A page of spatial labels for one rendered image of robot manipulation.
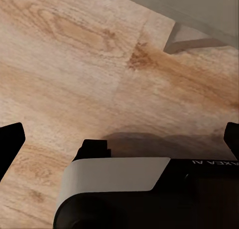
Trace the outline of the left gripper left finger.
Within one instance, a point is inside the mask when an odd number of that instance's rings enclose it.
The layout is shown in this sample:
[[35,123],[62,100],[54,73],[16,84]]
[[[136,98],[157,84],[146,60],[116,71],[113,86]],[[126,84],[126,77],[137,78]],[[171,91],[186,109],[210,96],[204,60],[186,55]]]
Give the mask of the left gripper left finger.
[[0,128],[0,181],[24,142],[25,133],[20,122]]

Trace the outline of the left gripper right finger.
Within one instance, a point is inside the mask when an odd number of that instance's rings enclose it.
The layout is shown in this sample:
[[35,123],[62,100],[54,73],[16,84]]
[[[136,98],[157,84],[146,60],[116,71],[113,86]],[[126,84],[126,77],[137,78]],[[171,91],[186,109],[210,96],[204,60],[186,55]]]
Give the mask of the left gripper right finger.
[[227,123],[224,141],[239,161],[239,124],[233,122]]

